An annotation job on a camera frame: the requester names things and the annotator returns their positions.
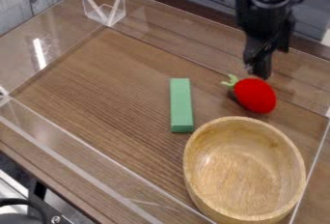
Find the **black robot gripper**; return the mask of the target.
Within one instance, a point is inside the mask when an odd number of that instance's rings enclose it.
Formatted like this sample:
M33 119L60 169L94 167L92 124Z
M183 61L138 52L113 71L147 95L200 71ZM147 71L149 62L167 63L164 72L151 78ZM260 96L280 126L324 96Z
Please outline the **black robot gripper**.
M237 26L245 35L243 63L248 74L267 80L275 49L287 53L295 28L292 0L236 0Z

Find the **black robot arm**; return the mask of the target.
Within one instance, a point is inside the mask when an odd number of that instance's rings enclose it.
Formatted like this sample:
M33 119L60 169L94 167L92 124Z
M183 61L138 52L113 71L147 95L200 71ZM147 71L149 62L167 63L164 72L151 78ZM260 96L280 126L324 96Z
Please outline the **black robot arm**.
M236 23L245 35L244 67L264 80L271 77L273 52L288 52L295 27L292 7L303 1L236 0Z

